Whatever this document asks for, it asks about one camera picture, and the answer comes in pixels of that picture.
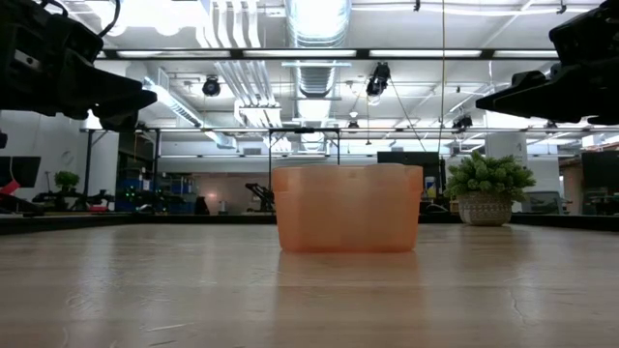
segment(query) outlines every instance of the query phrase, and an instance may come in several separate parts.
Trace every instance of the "woven pot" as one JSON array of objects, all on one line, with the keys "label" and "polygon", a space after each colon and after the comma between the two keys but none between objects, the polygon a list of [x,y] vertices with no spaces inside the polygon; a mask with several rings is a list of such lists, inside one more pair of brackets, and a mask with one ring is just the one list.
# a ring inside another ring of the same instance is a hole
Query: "woven pot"
[{"label": "woven pot", "polygon": [[512,200],[504,195],[469,192],[457,201],[462,221],[474,226],[500,226],[512,218]]}]

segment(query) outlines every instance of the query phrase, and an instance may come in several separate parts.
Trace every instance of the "orange plastic bin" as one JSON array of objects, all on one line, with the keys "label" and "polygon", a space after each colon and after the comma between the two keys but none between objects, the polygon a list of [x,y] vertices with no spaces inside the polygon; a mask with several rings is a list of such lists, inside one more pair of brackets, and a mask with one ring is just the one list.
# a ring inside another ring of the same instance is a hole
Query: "orange plastic bin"
[{"label": "orange plastic bin", "polygon": [[296,252],[401,252],[417,242],[423,169],[307,165],[273,171],[280,245]]}]

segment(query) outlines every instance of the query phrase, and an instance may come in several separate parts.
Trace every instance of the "green plant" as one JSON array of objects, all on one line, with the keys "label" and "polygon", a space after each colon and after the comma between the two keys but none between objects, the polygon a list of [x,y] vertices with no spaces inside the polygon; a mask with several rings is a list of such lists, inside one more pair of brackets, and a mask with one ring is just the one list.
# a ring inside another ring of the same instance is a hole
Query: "green plant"
[{"label": "green plant", "polygon": [[460,165],[451,165],[452,177],[445,194],[452,198],[468,192],[503,194],[512,201],[524,200],[522,189],[535,186],[533,172],[516,163],[514,156],[502,159],[484,158],[473,152]]},{"label": "green plant", "polygon": [[54,175],[56,187],[70,189],[79,184],[79,175],[68,171],[59,171]]}]

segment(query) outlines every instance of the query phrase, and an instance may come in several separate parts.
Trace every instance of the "desk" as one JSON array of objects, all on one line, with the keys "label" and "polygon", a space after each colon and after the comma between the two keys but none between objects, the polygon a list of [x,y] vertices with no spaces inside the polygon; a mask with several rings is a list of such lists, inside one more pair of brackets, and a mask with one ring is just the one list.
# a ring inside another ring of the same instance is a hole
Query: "desk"
[{"label": "desk", "polygon": [[274,225],[0,237],[6,347],[614,347],[619,237],[422,225],[416,252],[285,254]]}]

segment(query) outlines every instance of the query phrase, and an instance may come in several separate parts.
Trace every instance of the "potted tree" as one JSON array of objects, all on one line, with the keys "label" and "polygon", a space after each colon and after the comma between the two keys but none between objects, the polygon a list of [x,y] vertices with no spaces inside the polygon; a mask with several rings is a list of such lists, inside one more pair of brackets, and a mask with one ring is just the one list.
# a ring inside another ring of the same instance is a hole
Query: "potted tree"
[{"label": "potted tree", "polygon": [[476,226],[509,222],[512,204],[524,200],[522,189],[535,186],[533,172],[513,156],[492,159],[473,152],[449,170],[446,195],[457,199],[462,221]]},{"label": "potted tree", "polygon": [[54,175],[54,182],[60,190],[68,192],[75,190],[75,187],[79,184],[79,175],[69,171],[59,171]]}]

